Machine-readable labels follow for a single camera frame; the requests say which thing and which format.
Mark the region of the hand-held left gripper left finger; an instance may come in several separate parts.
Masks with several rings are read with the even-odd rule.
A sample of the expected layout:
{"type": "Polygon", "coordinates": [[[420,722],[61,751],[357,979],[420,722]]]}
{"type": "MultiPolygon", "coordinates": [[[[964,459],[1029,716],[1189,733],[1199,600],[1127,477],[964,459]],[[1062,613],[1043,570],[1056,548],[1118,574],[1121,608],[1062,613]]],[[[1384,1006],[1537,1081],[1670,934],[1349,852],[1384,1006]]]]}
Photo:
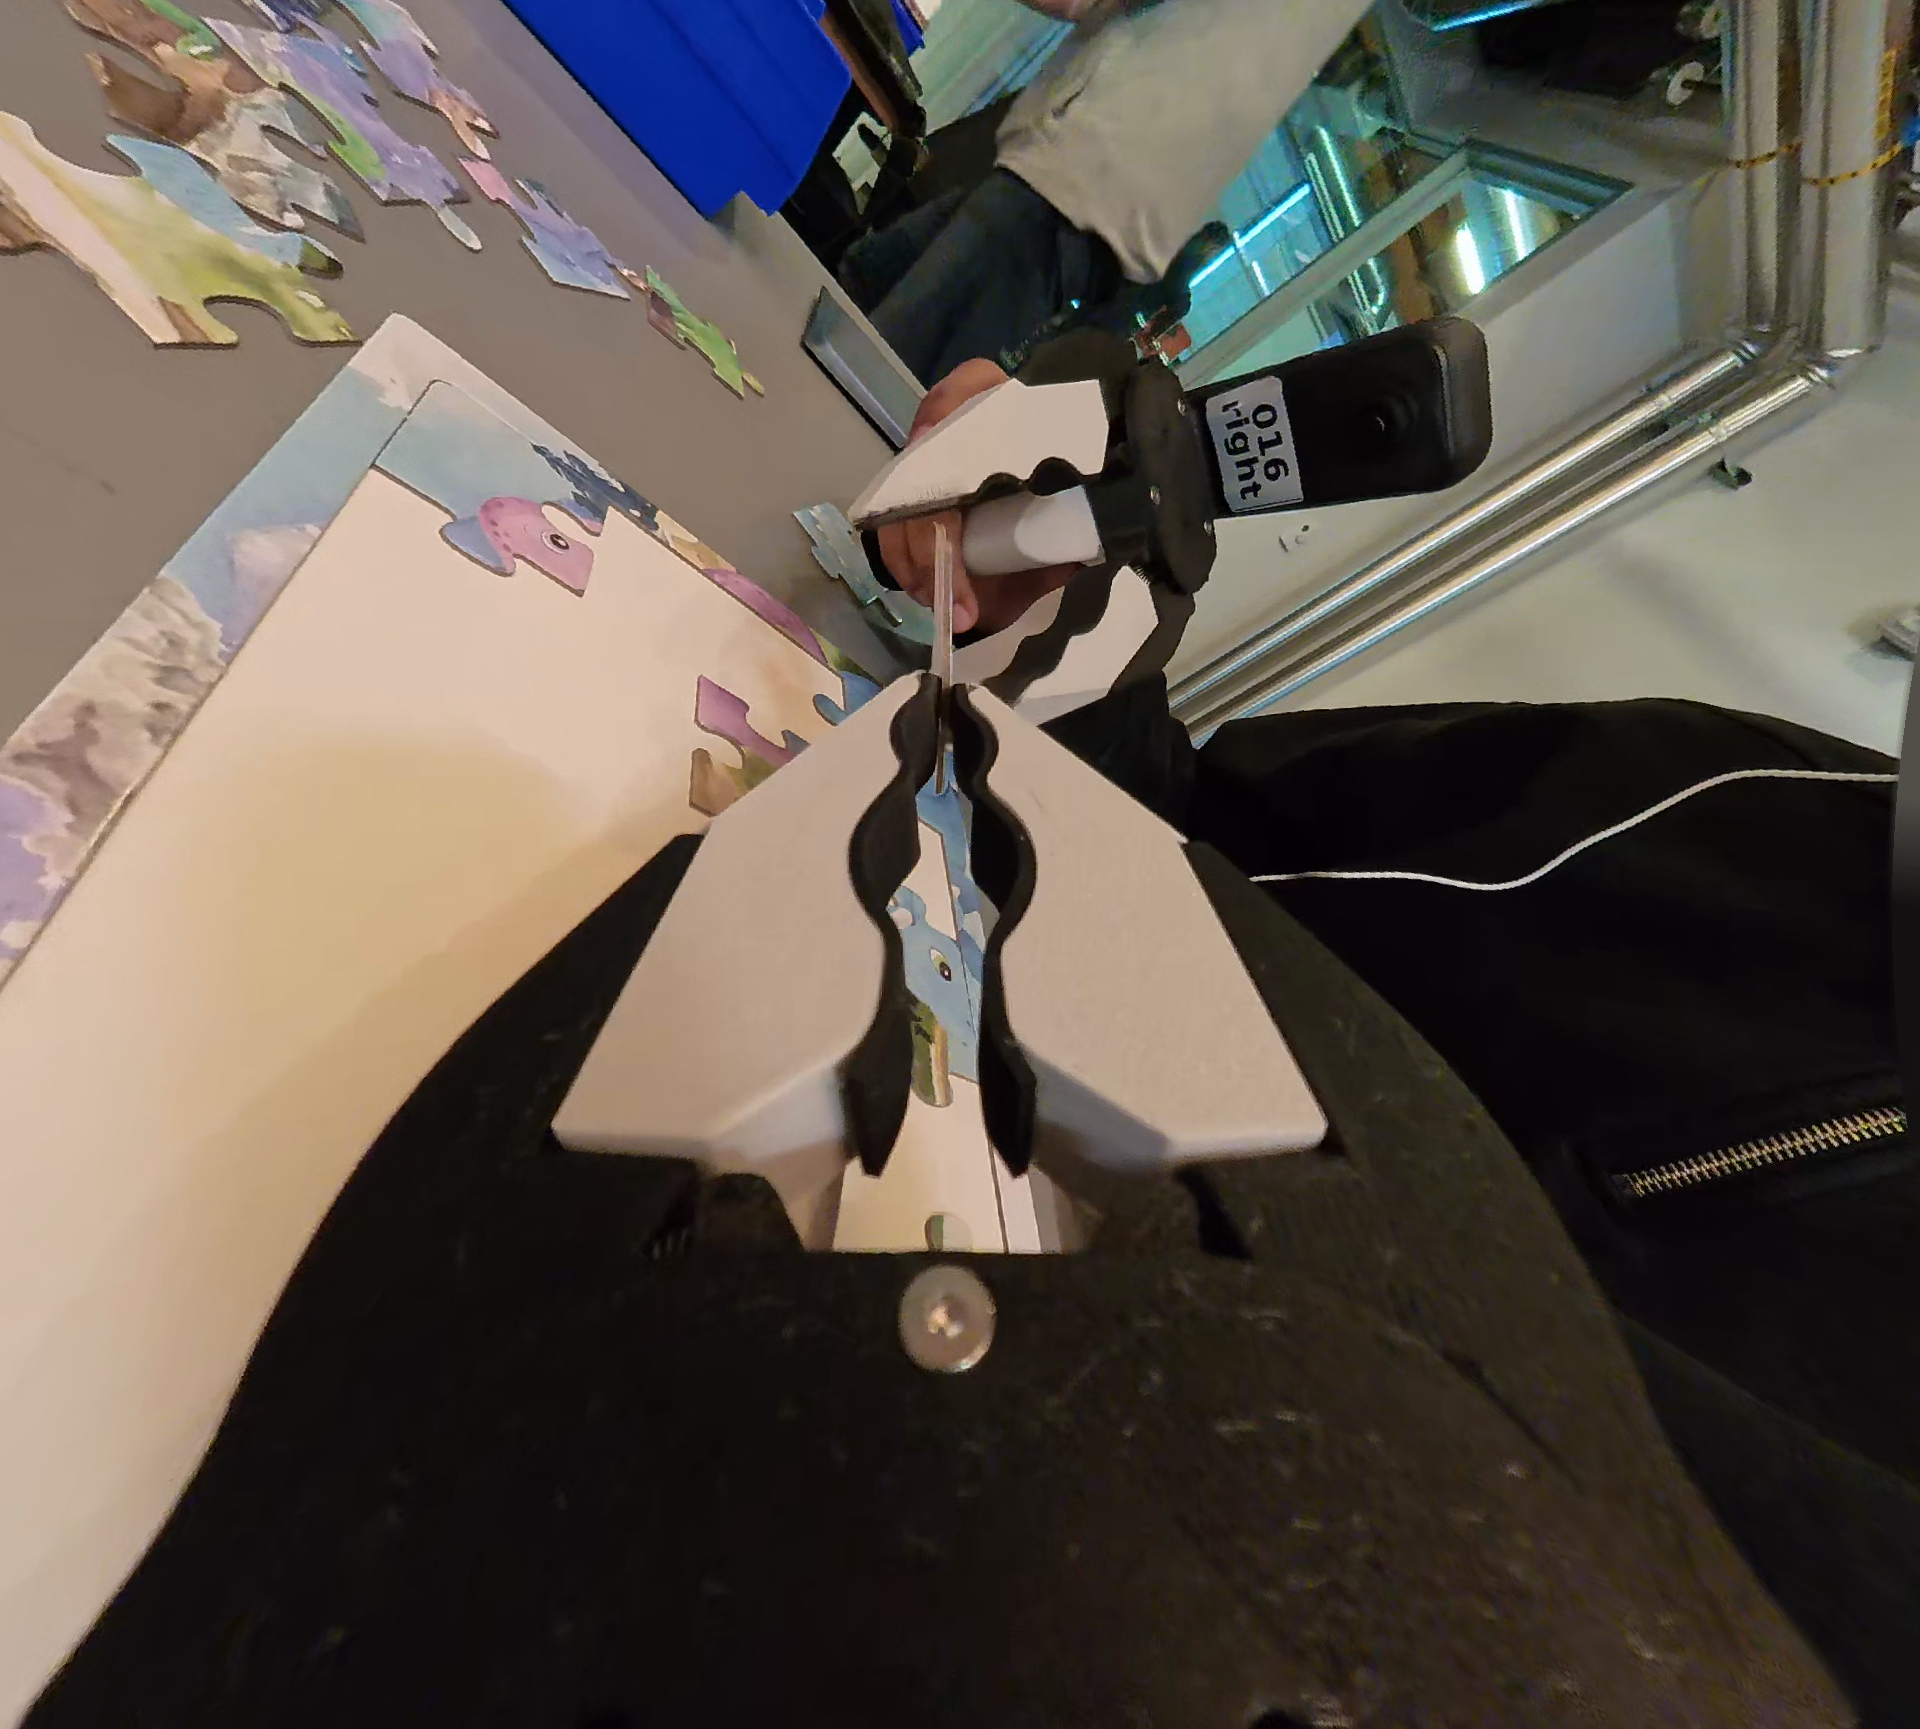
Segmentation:
{"type": "Polygon", "coordinates": [[[915,1067],[893,906],[940,740],[940,681],[901,677],[708,825],[556,1112],[562,1145],[769,1183],[889,1164],[915,1067]]]}

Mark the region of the white puzzle tray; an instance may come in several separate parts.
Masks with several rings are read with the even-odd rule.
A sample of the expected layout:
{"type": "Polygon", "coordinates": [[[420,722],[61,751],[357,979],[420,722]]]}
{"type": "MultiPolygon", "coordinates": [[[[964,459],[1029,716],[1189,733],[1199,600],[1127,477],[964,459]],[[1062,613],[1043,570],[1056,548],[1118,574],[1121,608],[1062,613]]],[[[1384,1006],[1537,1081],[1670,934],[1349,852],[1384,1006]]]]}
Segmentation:
{"type": "Polygon", "coordinates": [[[8,739],[5,1725],[418,1081],[706,828],[701,677],[815,740],[893,672],[392,316],[8,739]],[[443,540],[491,496],[599,528],[585,596],[443,540]]]}

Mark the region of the silver metal pipes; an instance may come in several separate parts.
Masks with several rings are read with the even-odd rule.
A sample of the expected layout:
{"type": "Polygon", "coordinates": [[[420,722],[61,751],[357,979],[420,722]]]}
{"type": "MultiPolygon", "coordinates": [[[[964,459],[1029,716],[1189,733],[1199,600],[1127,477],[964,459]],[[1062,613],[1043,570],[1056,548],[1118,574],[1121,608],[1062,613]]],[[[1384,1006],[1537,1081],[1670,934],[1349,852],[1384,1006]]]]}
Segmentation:
{"type": "Polygon", "coordinates": [[[1173,687],[1193,733],[1263,711],[1829,391],[1878,347],[1915,0],[1723,0],[1736,316],[1510,471],[1173,687]]]}

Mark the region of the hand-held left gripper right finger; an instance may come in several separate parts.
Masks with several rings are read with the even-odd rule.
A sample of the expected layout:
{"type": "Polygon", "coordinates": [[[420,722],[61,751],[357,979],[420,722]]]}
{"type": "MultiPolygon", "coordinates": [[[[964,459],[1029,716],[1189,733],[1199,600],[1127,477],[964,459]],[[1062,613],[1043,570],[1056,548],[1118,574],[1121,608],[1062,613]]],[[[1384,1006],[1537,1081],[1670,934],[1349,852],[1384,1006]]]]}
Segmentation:
{"type": "Polygon", "coordinates": [[[1154,1177],[1322,1145],[1189,843],[984,687],[955,689],[955,766],[995,911],[979,1087],[1002,1163],[1154,1177]]]}

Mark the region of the person's right hand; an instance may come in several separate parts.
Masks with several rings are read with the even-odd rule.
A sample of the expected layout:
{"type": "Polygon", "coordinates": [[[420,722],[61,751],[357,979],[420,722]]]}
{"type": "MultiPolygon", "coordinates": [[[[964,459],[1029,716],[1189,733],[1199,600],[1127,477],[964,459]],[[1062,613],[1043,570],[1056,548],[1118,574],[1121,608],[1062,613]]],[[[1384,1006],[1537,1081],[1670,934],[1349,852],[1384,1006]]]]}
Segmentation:
{"type": "MultiPolygon", "coordinates": [[[[915,447],[924,434],[942,423],[953,412],[995,389],[1009,378],[1009,372],[988,358],[972,358],[959,363],[923,398],[909,432],[909,446],[915,447]]],[[[891,574],[896,588],[928,608],[936,603],[939,596],[936,564],[940,524],[944,524],[944,534],[953,541],[950,592],[953,625],[956,634],[996,634],[1048,594],[1067,588],[1082,572],[1081,564],[1050,564],[1044,568],[972,577],[959,549],[963,535],[963,517],[959,514],[916,515],[884,524],[876,531],[879,564],[891,574]]]]}

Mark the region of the black bag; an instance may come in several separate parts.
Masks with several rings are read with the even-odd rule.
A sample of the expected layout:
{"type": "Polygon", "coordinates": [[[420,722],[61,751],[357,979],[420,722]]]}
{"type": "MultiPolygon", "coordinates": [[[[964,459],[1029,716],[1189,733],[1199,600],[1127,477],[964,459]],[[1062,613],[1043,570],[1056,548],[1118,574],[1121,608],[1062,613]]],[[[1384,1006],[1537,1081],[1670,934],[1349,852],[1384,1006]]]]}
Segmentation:
{"type": "Polygon", "coordinates": [[[889,130],[924,135],[924,90],[911,65],[895,0],[825,0],[825,30],[846,60],[870,113],[889,130]]]}

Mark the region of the jigsaw puzzle pieces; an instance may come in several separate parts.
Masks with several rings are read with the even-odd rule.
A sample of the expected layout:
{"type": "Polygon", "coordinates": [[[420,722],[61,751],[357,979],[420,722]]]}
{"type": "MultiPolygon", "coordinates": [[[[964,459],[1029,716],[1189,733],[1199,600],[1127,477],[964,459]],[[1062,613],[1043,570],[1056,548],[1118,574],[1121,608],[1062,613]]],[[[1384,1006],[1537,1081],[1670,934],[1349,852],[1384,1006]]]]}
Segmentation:
{"type": "Polygon", "coordinates": [[[876,652],[796,517],[880,457],[804,354],[823,283],[504,0],[5,0],[5,698],[392,316],[876,652]]]}

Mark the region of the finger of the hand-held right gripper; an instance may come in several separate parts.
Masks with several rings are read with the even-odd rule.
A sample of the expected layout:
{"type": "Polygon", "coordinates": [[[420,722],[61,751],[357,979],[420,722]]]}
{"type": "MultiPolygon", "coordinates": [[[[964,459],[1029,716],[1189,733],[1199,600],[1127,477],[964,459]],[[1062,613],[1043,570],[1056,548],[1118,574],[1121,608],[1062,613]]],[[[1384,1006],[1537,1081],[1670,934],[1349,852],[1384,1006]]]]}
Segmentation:
{"type": "Polygon", "coordinates": [[[1079,711],[1164,681],[1164,588],[1133,564],[1096,564],[1009,627],[956,647],[953,680],[1018,711],[1079,711]]]}
{"type": "Polygon", "coordinates": [[[844,512],[861,530],[984,507],[986,531],[1096,531],[1108,443],[1098,378],[1011,378],[899,452],[844,512]]]}

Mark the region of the person's right forearm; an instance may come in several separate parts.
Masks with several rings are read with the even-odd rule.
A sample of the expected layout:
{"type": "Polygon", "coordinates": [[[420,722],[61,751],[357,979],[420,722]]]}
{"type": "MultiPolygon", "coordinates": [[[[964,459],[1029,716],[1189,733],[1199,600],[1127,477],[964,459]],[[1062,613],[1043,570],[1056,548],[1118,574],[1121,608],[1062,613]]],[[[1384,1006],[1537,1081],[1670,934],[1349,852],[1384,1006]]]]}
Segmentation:
{"type": "Polygon", "coordinates": [[[1258,803],[1243,787],[1245,751],[1227,733],[1195,745],[1173,711],[1164,672],[1118,683],[1044,730],[1182,838],[1218,850],[1245,874],[1267,868],[1258,803]]]}

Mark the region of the blue green pink puzzle piece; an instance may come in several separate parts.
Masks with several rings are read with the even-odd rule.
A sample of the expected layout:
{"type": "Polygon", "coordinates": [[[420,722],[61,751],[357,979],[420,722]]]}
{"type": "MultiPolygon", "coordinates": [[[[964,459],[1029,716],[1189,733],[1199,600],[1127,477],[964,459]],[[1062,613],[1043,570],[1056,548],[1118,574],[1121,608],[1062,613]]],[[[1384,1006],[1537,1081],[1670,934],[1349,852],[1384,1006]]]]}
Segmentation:
{"type": "Polygon", "coordinates": [[[748,701],[708,675],[697,683],[693,719],[708,742],[733,751],[733,757],[721,758],[703,745],[691,754],[687,801],[698,816],[708,820],[810,748],[810,740],[795,730],[785,730],[779,739],[758,730],[748,701]]]}

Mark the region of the pink dinosaur head puzzle piece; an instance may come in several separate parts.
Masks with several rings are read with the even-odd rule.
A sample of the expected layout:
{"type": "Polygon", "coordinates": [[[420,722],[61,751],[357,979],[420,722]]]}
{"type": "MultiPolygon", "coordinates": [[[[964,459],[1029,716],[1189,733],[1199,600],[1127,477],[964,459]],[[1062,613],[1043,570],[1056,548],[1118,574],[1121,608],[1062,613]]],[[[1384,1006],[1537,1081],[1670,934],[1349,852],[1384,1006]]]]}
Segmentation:
{"type": "Polygon", "coordinates": [[[526,566],[574,596],[590,585],[599,534],[587,515],[523,496],[491,496],[441,528],[443,540],[469,562],[504,575],[526,566]]]}

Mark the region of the teal baby dinosaur corner piece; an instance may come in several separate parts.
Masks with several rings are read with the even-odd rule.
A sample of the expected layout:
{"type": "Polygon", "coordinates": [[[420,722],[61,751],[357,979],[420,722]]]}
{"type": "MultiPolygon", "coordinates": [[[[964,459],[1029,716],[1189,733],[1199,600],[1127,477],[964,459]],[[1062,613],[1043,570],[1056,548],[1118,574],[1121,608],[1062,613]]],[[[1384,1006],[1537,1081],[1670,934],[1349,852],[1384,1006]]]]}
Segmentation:
{"type": "Polygon", "coordinates": [[[950,514],[932,517],[932,644],[928,672],[936,683],[935,707],[935,758],[932,788],[944,794],[950,787],[950,751],[953,751],[953,660],[955,660],[955,530],[950,514]]]}

